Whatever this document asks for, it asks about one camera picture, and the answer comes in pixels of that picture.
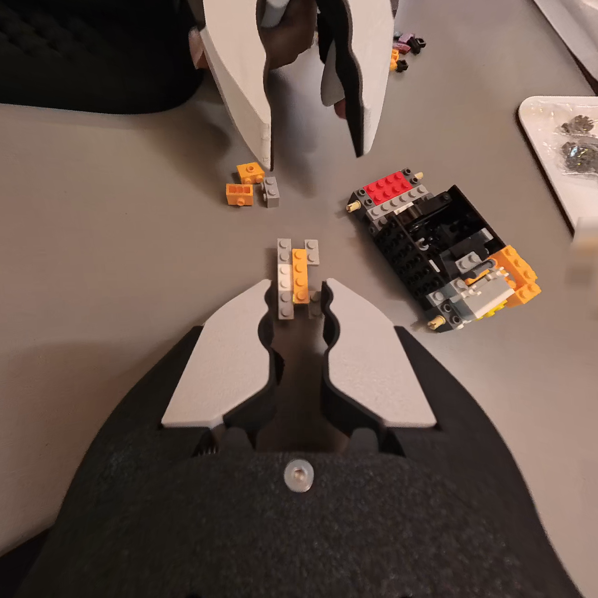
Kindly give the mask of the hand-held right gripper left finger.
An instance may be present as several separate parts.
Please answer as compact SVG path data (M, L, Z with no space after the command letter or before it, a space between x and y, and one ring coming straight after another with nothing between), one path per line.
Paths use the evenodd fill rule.
M238 428L255 447L276 411L283 368L272 348L271 286L261 280L206 320L161 419L165 428Z

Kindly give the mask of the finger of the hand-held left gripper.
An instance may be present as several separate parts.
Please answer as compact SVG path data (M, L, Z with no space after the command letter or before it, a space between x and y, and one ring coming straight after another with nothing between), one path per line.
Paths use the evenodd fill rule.
M385 99L394 15L390 1L317 1L333 31L335 72L345 93L355 154L367 154Z
M271 170L272 112L257 1L203 1L203 15L201 39L228 114L256 160Z

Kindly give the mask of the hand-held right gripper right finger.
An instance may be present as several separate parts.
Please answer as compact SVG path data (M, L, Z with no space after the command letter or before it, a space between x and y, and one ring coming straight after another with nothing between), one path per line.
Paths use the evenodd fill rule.
M437 418L392 321L334 278L322 284L326 350L322 413L346 437L366 430L379 448L438 432Z

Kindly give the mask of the narrow orange brick plate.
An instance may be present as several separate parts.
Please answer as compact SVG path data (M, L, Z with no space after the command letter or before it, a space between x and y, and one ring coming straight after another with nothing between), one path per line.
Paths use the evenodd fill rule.
M305 249L294 249L292 251L292 281L293 281L293 303L309 303L309 280L307 269L307 253Z

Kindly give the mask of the toy brick car model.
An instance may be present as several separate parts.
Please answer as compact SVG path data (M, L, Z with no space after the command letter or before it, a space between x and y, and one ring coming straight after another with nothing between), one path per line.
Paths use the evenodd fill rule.
M537 275L462 191L433 194L408 168L355 190L346 211L362 222L436 333L514 308L541 293Z

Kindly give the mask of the grey desk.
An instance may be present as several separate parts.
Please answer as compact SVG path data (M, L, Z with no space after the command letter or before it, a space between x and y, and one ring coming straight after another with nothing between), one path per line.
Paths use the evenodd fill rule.
M1 552L49 527L86 449L129 389L193 325L264 278L277 237L320 243L335 278L467 387L516 458L553 545L597 596L597 319L568 288L571 236L520 133L529 96L593 90L530 1L402 1L427 48L388 82L371 152L320 102L315 48L277 71L280 206L222 197L250 161L207 79L169 112L1 107ZM434 335L368 235L351 192L399 168L456 184L542 289Z

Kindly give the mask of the person's left hand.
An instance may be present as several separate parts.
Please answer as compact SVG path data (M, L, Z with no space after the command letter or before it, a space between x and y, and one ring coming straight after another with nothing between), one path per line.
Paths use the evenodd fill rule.
M260 30L269 71L292 64L311 47L316 15L315 1L290 1L276 26Z

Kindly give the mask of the pile of small loose bricks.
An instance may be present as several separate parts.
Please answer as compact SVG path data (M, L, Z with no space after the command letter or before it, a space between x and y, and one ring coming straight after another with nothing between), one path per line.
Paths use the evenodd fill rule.
M393 34L393 44L391 53L390 72L403 73L408 70L406 56L411 54L417 56L426 47L427 42L424 38L414 34L402 34L395 32Z

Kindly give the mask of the white stand with wooden board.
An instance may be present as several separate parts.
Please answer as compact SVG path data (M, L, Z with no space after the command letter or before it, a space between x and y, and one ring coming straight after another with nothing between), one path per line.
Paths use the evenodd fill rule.
M588 99L597 103L596 96L533 96L524 100L519 107L519 121L534 149L557 200L564 211L565 219L581 234L597 235L597 179L561 174L556 168L544 165L539 157L539 136L534 132L538 123L538 108L541 102Z

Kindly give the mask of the clear bag of dark parts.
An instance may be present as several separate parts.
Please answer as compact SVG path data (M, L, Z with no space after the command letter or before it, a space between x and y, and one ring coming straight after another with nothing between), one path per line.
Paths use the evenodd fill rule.
M567 176L597 179L597 103L588 99L541 102L539 157Z

